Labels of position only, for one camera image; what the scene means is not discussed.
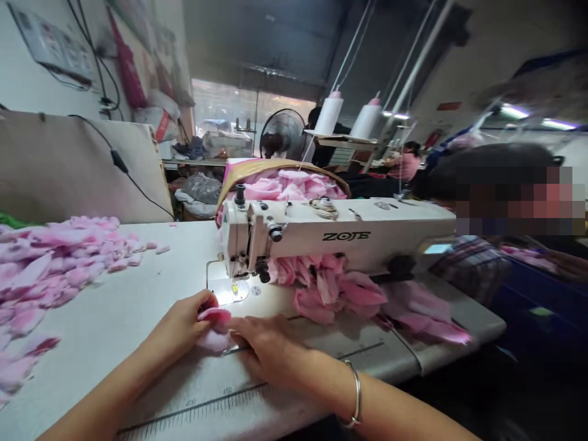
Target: hand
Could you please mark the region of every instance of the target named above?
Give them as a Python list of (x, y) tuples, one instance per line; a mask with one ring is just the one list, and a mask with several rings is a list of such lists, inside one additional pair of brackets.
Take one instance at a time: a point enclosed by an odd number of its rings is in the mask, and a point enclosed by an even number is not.
[(186, 354), (196, 341), (206, 334), (214, 323), (208, 320), (197, 322), (199, 309), (218, 307), (219, 302), (209, 290), (178, 300), (155, 326), (151, 334), (141, 344), (147, 356), (170, 366)]
[(253, 349), (239, 354), (251, 374), (286, 389), (300, 387), (309, 349), (287, 336), (288, 321), (283, 315), (233, 317), (228, 327), (237, 331)]

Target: window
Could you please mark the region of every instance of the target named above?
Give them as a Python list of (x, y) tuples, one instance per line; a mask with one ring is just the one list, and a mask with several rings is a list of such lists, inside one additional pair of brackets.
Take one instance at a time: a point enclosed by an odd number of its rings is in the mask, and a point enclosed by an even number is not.
[(193, 110), (195, 133), (199, 137), (211, 130), (236, 133), (236, 119), (239, 118), (241, 128), (245, 128), (247, 119), (250, 119), (251, 129), (257, 131), (256, 134), (248, 134), (255, 140), (254, 156), (259, 156), (263, 126), (272, 114), (291, 108), (302, 116), (306, 124), (309, 112), (316, 106), (312, 101), (196, 79), (192, 80), (192, 94), (196, 102)]

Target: ceiling light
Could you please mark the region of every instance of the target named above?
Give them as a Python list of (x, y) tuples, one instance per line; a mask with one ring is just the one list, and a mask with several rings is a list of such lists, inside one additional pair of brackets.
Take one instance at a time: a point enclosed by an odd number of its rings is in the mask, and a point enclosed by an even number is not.
[(576, 126), (572, 126), (571, 124), (568, 124), (567, 122), (555, 121), (554, 119), (550, 119), (550, 118), (545, 118), (541, 122), (541, 125), (545, 126), (545, 127), (551, 127), (552, 129), (559, 129), (559, 130), (573, 130), (576, 128)]
[(503, 104), (500, 113), (511, 118), (522, 119), (529, 116), (529, 114), (519, 108), (513, 107), (510, 104)]

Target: thread spool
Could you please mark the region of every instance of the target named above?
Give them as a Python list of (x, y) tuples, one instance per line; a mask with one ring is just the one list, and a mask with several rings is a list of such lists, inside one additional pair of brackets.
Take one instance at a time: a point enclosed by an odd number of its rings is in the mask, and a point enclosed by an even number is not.
[(355, 124), (351, 129), (350, 136), (352, 138), (369, 138), (382, 112), (379, 96), (380, 93), (378, 92), (375, 98), (361, 108), (360, 115), (355, 120)]
[(341, 98), (341, 92), (338, 90), (331, 92), (329, 98), (325, 99), (323, 108), (318, 116), (317, 125), (314, 128), (315, 134), (327, 136), (333, 134), (342, 106), (343, 98)]

